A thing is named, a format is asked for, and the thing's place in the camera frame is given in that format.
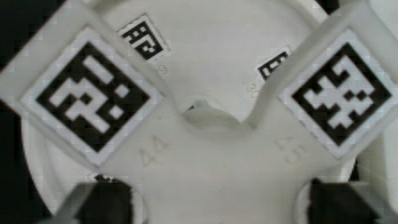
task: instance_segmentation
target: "apriltag marker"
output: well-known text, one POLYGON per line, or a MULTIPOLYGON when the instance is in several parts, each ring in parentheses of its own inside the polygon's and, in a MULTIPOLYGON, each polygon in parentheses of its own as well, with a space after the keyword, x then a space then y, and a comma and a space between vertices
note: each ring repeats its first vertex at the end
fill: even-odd
POLYGON ((280 94, 285 107, 337 158, 387 114, 394 88, 356 35, 346 30, 280 94))
POLYGON ((85 28, 31 85, 22 103, 88 161, 99 165, 161 95, 85 28))
POLYGON ((278 65, 282 64, 287 56, 289 56, 289 48, 285 47, 275 52, 275 54, 268 57, 264 62, 257 65, 257 72, 262 76, 264 81, 269 77, 269 73, 273 72, 278 65))
POLYGON ((118 30, 118 35, 147 62, 154 63, 157 57, 168 54, 168 48, 145 14, 118 30))

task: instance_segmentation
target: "black and white square pattern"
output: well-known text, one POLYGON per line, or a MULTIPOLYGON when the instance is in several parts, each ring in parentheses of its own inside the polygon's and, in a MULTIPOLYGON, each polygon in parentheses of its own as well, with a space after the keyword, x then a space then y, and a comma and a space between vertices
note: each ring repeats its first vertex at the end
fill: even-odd
POLYGON ((287 56, 289 56, 289 48, 285 47, 285 48, 282 48, 282 50, 276 51, 276 53, 268 57, 268 59, 257 66, 257 72, 262 76, 264 81, 269 77, 269 73, 273 72, 278 65, 282 64, 287 56))
POLYGON ((147 62, 152 63, 156 58, 168 54, 168 48, 145 14, 118 30, 118 35, 147 62))
POLYGON ((369 51, 346 30, 280 94, 337 158, 392 107, 394 88, 369 51))
POLYGON ((85 28, 22 103, 93 164, 104 161, 159 99, 141 75, 85 28))

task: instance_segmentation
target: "dark background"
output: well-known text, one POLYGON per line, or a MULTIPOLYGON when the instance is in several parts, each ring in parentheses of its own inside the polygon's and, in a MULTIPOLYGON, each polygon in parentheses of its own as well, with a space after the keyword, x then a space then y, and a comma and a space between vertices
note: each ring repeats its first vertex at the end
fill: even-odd
MULTIPOLYGON (((337 0, 316 0, 330 13, 337 0)), ((0 68, 12 59, 63 0, 0 0, 0 68)), ((26 169, 19 117, 0 102, 0 223, 35 223, 49 216, 26 169)))

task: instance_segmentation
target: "black square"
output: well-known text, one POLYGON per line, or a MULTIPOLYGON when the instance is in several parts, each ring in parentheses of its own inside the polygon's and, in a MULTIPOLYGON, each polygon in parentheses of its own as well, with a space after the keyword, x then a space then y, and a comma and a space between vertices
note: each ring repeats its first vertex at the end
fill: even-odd
POLYGON ((83 45, 35 100, 79 140, 99 152, 145 105, 149 95, 90 42, 83 45), (88 68, 88 62, 106 70, 109 77, 101 78, 88 68), (120 84, 129 89, 122 98, 115 94, 120 84), (53 96, 60 90, 65 95, 61 101, 56 102, 53 96), (122 111, 117 118, 109 115, 115 106, 122 111))
POLYGON ((90 98, 90 96, 86 95, 86 93, 81 95, 81 97, 79 97, 79 101, 85 103, 85 104, 88 104, 90 103, 90 100, 92 100, 92 98, 90 98))
POLYGON ((339 48, 319 70, 310 75, 303 85, 300 85, 296 91, 291 94, 291 98, 298 107, 303 109, 312 122, 317 124, 330 140, 333 141, 335 145, 340 146, 360 125, 371 118, 374 111, 385 104, 387 100, 392 98, 392 94, 348 43, 339 48), (335 65, 337 63, 342 63, 342 60, 344 63, 349 62, 349 69, 355 69, 358 74, 353 74, 353 72, 349 73, 349 69, 346 68, 342 69, 340 73, 335 74, 335 65), (365 85, 365 87, 360 86, 360 88, 369 91, 367 93, 362 91, 355 95, 360 101, 369 99, 367 102, 371 102, 365 104, 365 106, 362 106, 360 112, 356 112, 360 102, 349 101, 353 98, 351 90, 346 89, 346 87, 340 88, 353 75, 360 77, 364 81, 362 83, 365 83, 358 83, 358 85, 365 85), (324 82, 328 85, 326 89, 321 87, 321 83, 324 82), (330 92, 324 92, 321 98, 323 102, 316 101, 314 103, 314 97, 321 94, 321 91, 330 91, 330 88, 333 89, 333 95, 326 95, 324 93, 330 92))

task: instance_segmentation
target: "white plastic surface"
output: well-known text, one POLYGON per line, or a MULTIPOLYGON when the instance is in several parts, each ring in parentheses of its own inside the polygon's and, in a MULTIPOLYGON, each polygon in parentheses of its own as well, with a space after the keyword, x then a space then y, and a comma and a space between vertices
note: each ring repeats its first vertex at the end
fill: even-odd
MULTIPOLYGON (((234 119, 232 112, 234 116, 227 115, 232 109, 221 112, 204 105, 181 117, 172 99, 165 98, 138 132, 99 167, 99 171, 122 179, 141 194, 150 223, 291 223, 292 204, 305 182, 351 160, 390 122, 396 108, 394 113, 385 113, 380 122, 371 124, 348 153, 335 159, 278 100, 298 71, 312 65, 346 29, 356 33, 383 70, 396 74, 390 59, 396 57, 383 56, 374 38, 392 56, 396 40, 367 5, 360 3, 355 8, 348 7, 340 15, 314 31, 285 66, 276 70, 244 122, 234 119), (374 34, 365 32, 364 21, 365 26, 374 28, 374 34)), ((129 62, 134 62, 143 75, 156 80, 147 75, 150 69, 133 59, 129 62)))
MULTIPOLYGON (((324 13, 323 13, 323 11, 321 11, 321 9, 319 9, 319 7, 316 7, 316 3, 312 3, 310 1, 298 1, 298 4, 300 5, 303 5, 305 7, 303 7, 303 9, 305 9, 305 11, 307 12, 310 12, 310 14, 312 15, 308 15, 308 18, 312 18, 312 16, 314 16, 314 20, 321 20, 323 18, 324 18, 324 13)), ((108 5, 108 13, 115 13, 111 10, 113 10, 113 5, 108 5)), ((127 13, 127 16, 129 16, 129 20, 136 17, 136 15, 140 15, 140 13, 141 12, 138 12, 136 14, 133 14, 133 13, 127 13)), ((291 20, 294 21, 294 23, 300 23, 300 24, 305 24, 305 22, 303 22, 303 20, 300 19, 300 17, 296 17, 294 16, 294 14, 291 14, 291 13, 287 13, 287 16, 289 16, 289 18, 291 18, 291 20)), ((268 21, 268 23, 266 24, 259 24, 257 26, 260 26, 260 27, 264 27, 264 31, 268 30, 266 28, 268 27, 275 27, 280 31, 287 31, 287 32, 291 32, 291 40, 294 40, 292 41, 292 45, 291 44, 287 44, 287 45, 291 45, 291 46, 294 46, 296 45, 296 43, 300 42, 300 39, 301 39, 301 37, 298 37, 298 36, 294 36, 292 34, 294 34, 294 30, 300 30, 300 32, 301 33, 308 33, 308 31, 307 31, 307 28, 305 29, 296 29, 294 28, 294 24, 289 24, 287 23, 287 21, 289 21, 289 19, 285 18, 285 21, 282 21, 282 20, 275 20, 275 18, 271 19, 271 21, 268 21)), ((260 40, 260 42, 264 42, 266 44, 264 44, 264 48, 260 48, 260 49, 257 49, 257 51, 262 51, 262 52, 269 52, 271 53, 271 49, 273 48, 269 48, 269 47, 266 47, 266 46, 273 46, 275 44, 275 39, 273 39, 273 37, 268 37, 268 35, 266 35, 266 38, 262 38, 262 40, 260 40)), ((223 60, 227 60, 227 58, 228 58, 228 55, 223 53, 223 52, 220 52, 220 56, 223 57, 223 60)), ((175 61, 173 61, 173 64, 175 65, 172 65, 173 67, 177 67, 177 65, 179 65, 179 60, 177 60, 177 56, 173 56, 173 55, 170 55, 170 57, 173 57, 175 58, 175 61)), ((253 66, 255 66, 255 62, 253 63, 248 63, 248 65, 250 66, 244 66, 244 64, 243 63, 234 63, 234 68, 236 68, 236 66, 239 66, 241 68, 244 68, 244 67, 250 67, 250 68, 246 68, 246 73, 248 74, 237 74, 237 73, 234 73, 234 77, 239 77, 239 79, 241 80, 250 80, 252 79, 252 83, 255 84, 255 79, 259 78, 255 78, 255 69, 253 69, 253 66)), ((195 79, 191 80, 189 78, 186 78, 186 77, 181 77, 184 74, 182 74, 182 72, 177 74, 179 75, 179 78, 182 79, 182 83, 186 83, 186 84, 195 84, 195 79)), ((214 82, 207 82, 207 77, 204 76, 204 77, 200 77, 198 76, 198 79, 200 79, 200 82, 202 82, 202 88, 205 89, 205 88, 209 88, 211 86, 216 86, 216 85, 220 85, 220 81, 218 81, 218 79, 216 79, 216 81, 214 82)), ((168 81, 168 82, 172 82, 173 81, 173 83, 170 83, 170 85, 172 86, 175 86, 175 87, 179 87, 181 86, 181 82, 179 81, 175 81, 175 79, 173 80, 166 80, 165 79, 165 81, 168 81)), ((223 86, 225 86, 225 88, 227 89, 223 89, 225 91, 227 91, 227 93, 232 95, 243 95, 244 94, 244 97, 241 97, 241 98, 237 98, 237 99, 232 99, 232 100, 228 100, 228 103, 234 105, 234 107, 243 103, 244 105, 252 105, 252 103, 253 103, 253 99, 250 99, 250 92, 246 92, 246 89, 248 89, 248 85, 237 85, 237 89, 232 89, 232 88, 228 88, 228 83, 230 83, 230 81, 232 81, 232 79, 228 78, 228 81, 225 82, 225 84, 223 84, 223 86)), ((225 91, 221 91, 220 89, 216 89, 214 90, 216 92, 214 92, 214 94, 216 94, 216 97, 218 97, 218 95, 221 96, 221 95, 225 95, 225 91)), ((195 100, 195 99, 202 99, 202 95, 205 96, 205 94, 198 94, 198 96, 193 96, 191 97, 191 100, 195 100)), ((37 188, 38 188, 38 191, 40 191, 40 195, 42 195, 42 198, 44 198, 44 201, 45 201, 45 204, 47 204, 47 206, 49 206, 49 210, 51 211, 54 211, 56 210, 56 206, 58 206, 58 203, 60 203, 60 201, 61 201, 61 198, 63 198, 63 196, 65 196, 65 194, 67 194, 67 192, 70 191, 70 189, 72 189, 72 187, 74 187, 74 185, 76 185, 76 183, 79 182, 79 181, 88 181, 88 175, 92 174, 92 170, 90 169, 86 169, 81 165, 77 165, 77 163, 69 159, 69 157, 65 156, 65 154, 61 153, 61 151, 58 150, 58 148, 54 147, 54 145, 51 144, 51 142, 45 142, 44 143, 44 138, 42 138, 42 136, 40 136, 40 134, 37 133, 37 131, 35 131, 35 129, 24 124, 22 125, 22 133, 24 133, 24 145, 26 145, 26 151, 24 151, 24 153, 26 153, 26 158, 28 158, 28 164, 29 164, 29 170, 31 170, 31 173, 33 173, 33 177, 35 176, 38 176, 40 177, 40 179, 37 179, 37 181, 35 182, 38 182, 38 180, 42 180, 45 183, 47 183, 47 181, 53 181, 54 183, 47 183, 47 184, 44 184, 44 187, 40 187, 42 185, 40 184, 37 184, 37 188)))

